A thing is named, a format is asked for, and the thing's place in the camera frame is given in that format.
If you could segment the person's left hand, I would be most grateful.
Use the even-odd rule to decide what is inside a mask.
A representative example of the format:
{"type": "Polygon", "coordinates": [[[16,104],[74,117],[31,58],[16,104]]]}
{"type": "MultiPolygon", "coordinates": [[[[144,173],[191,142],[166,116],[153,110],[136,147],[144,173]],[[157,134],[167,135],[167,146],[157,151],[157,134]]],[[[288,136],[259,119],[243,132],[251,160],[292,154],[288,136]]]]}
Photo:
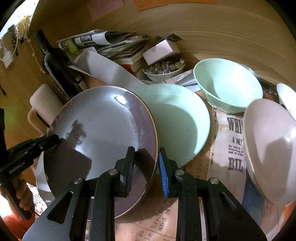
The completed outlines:
{"type": "Polygon", "coordinates": [[[12,191],[13,193],[10,194],[10,196],[18,200],[16,205],[13,204],[11,207],[14,211],[16,211],[15,207],[24,211],[35,210],[33,194],[27,186],[22,173],[18,174],[18,176],[12,180],[12,191]]]}

